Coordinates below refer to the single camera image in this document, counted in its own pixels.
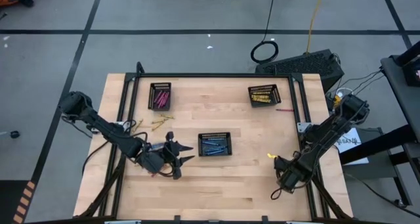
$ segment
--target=wooden table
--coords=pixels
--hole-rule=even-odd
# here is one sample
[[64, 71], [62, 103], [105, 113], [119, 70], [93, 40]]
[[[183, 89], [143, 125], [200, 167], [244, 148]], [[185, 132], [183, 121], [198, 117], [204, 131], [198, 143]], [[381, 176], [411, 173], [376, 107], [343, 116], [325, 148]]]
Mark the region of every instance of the wooden table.
[[[124, 74], [109, 74], [105, 84], [98, 113], [110, 122], [117, 118], [123, 79]], [[175, 120], [167, 121], [152, 132], [151, 121], [156, 120], [159, 113], [147, 109], [150, 83], [168, 81], [172, 83], [168, 114]], [[278, 86], [282, 103], [251, 108], [247, 88], [273, 83]], [[319, 75], [304, 75], [304, 85], [312, 121], [320, 123], [328, 117], [328, 111]], [[295, 90], [304, 121], [297, 84]], [[271, 192], [278, 186], [273, 161], [267, 153], [291, 158], [293, 151], [299, 149], [293, 113], [275, 111], [275, 108], [293, 108], [287, 79], [141, 78], [134, 119], [144, 119], [137, 131], [146, 131], [151, 143], [163, 142], [166, 132], [173, 131], [175, 140], [194, 147], [194, 150], [182, 152], [182, 156], [198, 155], [198, 133], [229, 131], [233, 155], [196, 156], [182, 166], [182, 178], [178, 181], [150, 177], [140, 166], [127, 161], [117, 218], [172, 220], [174, 215], [180, 215], [182, 220], [258, 221], [262, 215], [267, 215], [270, 221], [310, 220], [305, 189], [296, 190], [294, 194], [283, 192], [275, 201], [270, 199]], [[94, 135], [90, 152], [103, 142], [101, 135]], [[102, 188], [110, 147], [100, 150], [87, 164], [75, 215], [83, 212]], [[330, 149], [320, 164], [326, 189], [338, 205], [352, 215], [337, 151]], [[113, 197], [112, 190], [109, 204]], [[322, 215], [319, 204], [317, 210], [318, 215]]]

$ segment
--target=yellow cable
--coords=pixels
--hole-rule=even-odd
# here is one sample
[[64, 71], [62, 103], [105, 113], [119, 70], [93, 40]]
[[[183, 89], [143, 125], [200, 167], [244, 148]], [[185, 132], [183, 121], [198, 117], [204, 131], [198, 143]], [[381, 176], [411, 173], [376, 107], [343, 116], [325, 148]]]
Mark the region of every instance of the yellow cable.
[[312, 25], [314, 24], [314, 19], [315, 19], [316, 13], [318, 12], [318, 9], [320, 8], [320, 5], [321, 5], [321, 0], [318, 0], [318, 2], [316, 3], [314, 14], [312, 14], [312, 19], [310, 20], [309, 34], [308, 34], [308, 46], [306, 46], [306, 54], [309, 54], [310, 34], [312, 33]]

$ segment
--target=black metal frame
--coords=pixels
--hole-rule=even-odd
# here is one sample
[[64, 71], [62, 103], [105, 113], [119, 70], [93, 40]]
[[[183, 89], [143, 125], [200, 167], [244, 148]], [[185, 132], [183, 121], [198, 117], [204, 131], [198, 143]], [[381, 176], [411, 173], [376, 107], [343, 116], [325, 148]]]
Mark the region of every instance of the black metal frame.
[[[121, 93], [121, 100], [119, 104], [118, 109], [118, 115], [117, 120], [121, 121], [123, 119], [123, 112], [125, 109], [125, 103], [127, 100], [127, 93], [129, 89], [129, 84], [134, 80], [133, 90], [131, 94], [131, 101], [129, 105], [129, 113], [127, 120], [132, 120], [134, 116], [134, 110], [135, 110], [135, 104], [137, 101], [137, 92], [138, 92], [138, 84], [141, 78], [285, 78], [289, 82], [289, 89], [290, 89], [290, 95], [291, 95], [291, 101], [293, 106], [293, 112], [295, 117], [295, 126], [297, 131], [297, 136], [299, 138], [299, 132], [297, 129], [297, 123], [301, 122], [300, 115], [299, 115], [299, 107], [297, 104], [297, 98], [295, 93], [295, 85], [294, 82], [297, 81], [299, 84], [299, 91], [302, 98], [302, 106], [303, 106], [303, 112], [305, 116], [305, 121], [310, 122], [310, 113], [309, 113], [309, 107], [308, 102], [306, 99], [306, 93], [305, 93], [305, 85], [303, 83], [303, 77], [302, 74], [274, 74], [274, 75], [267, 75], [267, 74], [208, 74], [208, 73], [180, 73], [180, 74], [166, 74], [166, 73], [144, 73], [143, 67], [138, 62], [137, 68], [135, 73], [126, 73], [125, 79], [124, 79], [124, 85], [123, 90]], [[302, 149], [303, 145], [299, 141], [299, 148]], [[114, 163], [116, 159], [116, 145], [112, 145], [110, 158], [108, 160], [108, 168], [106, 171], [106, 178], [105, 183], [109, 180], [112, 170], [114, 168]], [[115, 186], [115, 196], [114, 200], [112, 201], [112, 212], [111, 216], [116, 217], [119, 207], [119, 198], [121, 195], [121, 188], [122, 188], [122, 182], [123, 182], [123, 176], [124, 176], [124, 169], [125, 169], [125, 157], [121, 155], [121, 158], [119, 160], [119, 165], [122, 167], [121, 176], [117, 179], [117, 183]], [[322, 182], [322, 174], [320, 168], [317, 170], [317, 177]], [[308, 205], [310, 210], [310, 216], [311, 219], [319, 218], [316, 213], [316, 203], [314, 201], [314, 192], [312, 189], [312, 185], [306, 186], [306, 193], [308, 196]], [[322, 213], [323, 218], [329, 218], [329, 208], [327, 206], [326, 201], [320, 196], [321, 204], [322, 204]], [[106, 205], [107, 205], [107, 197], [104, 199], [103, 203], [100, 206], [100, 210], [98, 215], [104, 216]], [[282, 221], [268, 221], [267, 216], [262, 216], [263, 223], [265, 223], [265, 220], [268, 223], [284, 223]]]

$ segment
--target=black basket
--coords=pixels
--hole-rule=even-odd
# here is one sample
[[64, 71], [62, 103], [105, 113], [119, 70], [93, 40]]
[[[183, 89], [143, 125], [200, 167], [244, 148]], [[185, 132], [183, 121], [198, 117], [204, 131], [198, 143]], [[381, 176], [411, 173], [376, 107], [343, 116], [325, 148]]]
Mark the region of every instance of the black basket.
[[[210, 142], [218, 145], [209, 145], [205, 142]], [[210, 154], [207, 150], [223, 148], [222, 152]], [[198, 156], [228, 156], [232, 155], [232, 142], [230, 141], [230, 133], [202, 133], [198, 134]]]
[[[253, 93], [264, 93], [268, 92], [271, 102], [257, 102], [252, 100]], [[252, 107], [262, 107], [262, 106], [273, 106], [275, 104], [281, 103], [280, 94], [278, 93], [277, 85], [262, 85], [248, 87], [249, 100], [251, 100]]]
[[[168, 99], [164, 105], [159, 107], [157, 97], [159, 94], [169, 93]], [[171, 107], [171, 83], [151, 83], [149, 93], [148, 108], [155, 111], [168, 111]]]

